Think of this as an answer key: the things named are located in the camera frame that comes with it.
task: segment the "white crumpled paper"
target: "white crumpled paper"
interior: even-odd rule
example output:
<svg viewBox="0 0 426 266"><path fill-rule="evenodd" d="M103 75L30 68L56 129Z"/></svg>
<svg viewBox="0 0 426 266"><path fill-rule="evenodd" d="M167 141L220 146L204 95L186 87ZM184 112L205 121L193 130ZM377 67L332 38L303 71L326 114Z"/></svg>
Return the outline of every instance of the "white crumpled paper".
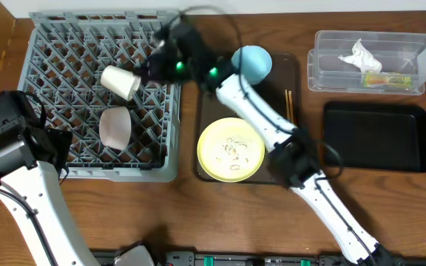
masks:
<svg viewBox="0 0 426 266"><path fill-rule="evenodd" d="M382 64L377 61L373 55L366 50L361 44L361 39L359 39L353 45L353 55L349 56L338 56L338 58L346 63L353 64L356 67L361 69L361 73L366 72L381 72Z"/></svg>

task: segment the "yellow bowl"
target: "yellow bowl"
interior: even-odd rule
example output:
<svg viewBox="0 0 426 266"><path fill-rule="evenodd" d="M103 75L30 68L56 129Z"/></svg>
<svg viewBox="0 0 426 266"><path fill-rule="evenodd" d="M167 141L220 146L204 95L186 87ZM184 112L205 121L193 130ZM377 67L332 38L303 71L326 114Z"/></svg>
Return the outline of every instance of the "yellow bowl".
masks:
<svg viewBox="0 0 426 266"><path fill-rule="evenodd" d="M207 174L223 182L239 182L255 173L263 163L264 142L240 118L223 118L201 134L197 156Z"/></svg>

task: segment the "dark serving tray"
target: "dark serving tray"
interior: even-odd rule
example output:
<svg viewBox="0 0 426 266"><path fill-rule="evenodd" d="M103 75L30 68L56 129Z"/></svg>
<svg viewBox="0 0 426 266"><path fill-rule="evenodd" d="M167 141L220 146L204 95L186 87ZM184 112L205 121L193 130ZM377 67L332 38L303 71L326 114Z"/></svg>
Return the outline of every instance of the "dark serving tray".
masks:
<svg viewBox="0 0 426 266"><path fill-rule="evenodd" d="M324 140L344 166L426 172L426 112L419 106L330 102ZM325 163L337 165L331 153Z"/></svg>
<svg viewBox="0 0 426 266"><path fill-rule="evenodd" d="M257 94L261 96L277 113L286 116L285 90L292 92L294 118L297 122L300 111L300 67L298 60L291 54L272 53L272 69L266 79L253 86ZM200 94L198 98L196 141L209 124L225 117L237 117L236 113L224 106L214 95ZM197 146L194 150L194 172L203 181L220 182L210 177L201 167L197 158ZM256 173L240 183L246 184L275 184L272 176L266 169L266 159Z"/></svg>

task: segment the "gray dish rack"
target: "gray dish rack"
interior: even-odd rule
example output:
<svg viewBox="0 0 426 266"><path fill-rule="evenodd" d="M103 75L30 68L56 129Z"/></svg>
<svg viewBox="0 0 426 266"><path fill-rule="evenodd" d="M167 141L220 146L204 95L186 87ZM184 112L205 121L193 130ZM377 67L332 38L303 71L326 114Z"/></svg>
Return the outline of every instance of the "gray dish rack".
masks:
<svg viewBox="0 0 426 266"><path fill-rule="evenodd" d="M144 84L125 101L100 83L109 65L133 69L153 48L150 40L175 11L31 13L30 37L18 90L36 94L46 126L73 133L69 178L169 182L177 176L180 133L178 84ZM40 109L32 102L36 112ZM103 110L125 106L132 134L123 151L103 146Z"/></svg>

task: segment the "wooden table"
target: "wooden table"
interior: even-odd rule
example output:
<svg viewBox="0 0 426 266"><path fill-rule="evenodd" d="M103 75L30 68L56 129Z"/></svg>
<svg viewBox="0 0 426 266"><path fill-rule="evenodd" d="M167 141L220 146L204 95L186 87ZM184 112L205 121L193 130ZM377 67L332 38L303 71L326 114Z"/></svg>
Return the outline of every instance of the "wooden table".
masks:
<svg viewBox="0 0 426 266"><path fill-rule="evenodd" d="M426 12L301 13L235 16L245 44L297 56L302 71L302 119L320 137L322 108L330 100L417 103L422 96L314 93L307 89L307 53L318 30L426 33ZM210 44L236 49L220 16L194 21ZM15 89L33 28L16 23L0 77L0 91ZM192 171L197 88L184 86L178 177L167 184L67 180L62 191L90 248L117 249L142 238L158 247L241 253L318 254L339 247L299 197L272 185L215 184ZM387 249L426 256L426 174L346 169L334 188L363 227ZM33 265L13 218L0 202L0 265Z"/></svg>

